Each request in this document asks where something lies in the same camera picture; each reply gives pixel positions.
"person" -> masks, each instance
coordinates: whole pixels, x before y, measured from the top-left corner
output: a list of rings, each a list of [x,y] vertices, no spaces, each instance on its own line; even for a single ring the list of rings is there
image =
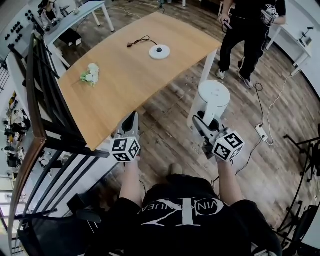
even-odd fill
[[[172,164],[165,182],[142,201],[139,172],[137,158],[126,164],[119,199],[86,256],[282,255],[257,205],[244,199],[230,162],[218,161],[220,197],[207,180]]]
[[[41,13],[41,20],[43,29],[49,31],[56,22],[59,22],[64,17],[61,14],[60,6],[56,0],[42,0],[38,5],[39,12]],[[66,43],[68,46],[81,44],[81,36],[71,28],[67,29],[59,39]]]
[[[230,66],[231,50],[244,41],[244,63],[239,77],[249,89],[252,89],[251,74],[264,53],[270,26],[286,23],[286,2],[285,0],[237,0],[230,19],[228,13],[233,3],[234,0],[224,0],[222,13],[218,17],[222,24],[226,21],[232,29],[227,30],[223,39],[216,76],[219,79],[225,78]],[[273,12],[277,18],[274,20],[262,15],[262,10],[265,11],[268,5],[275,8]]]

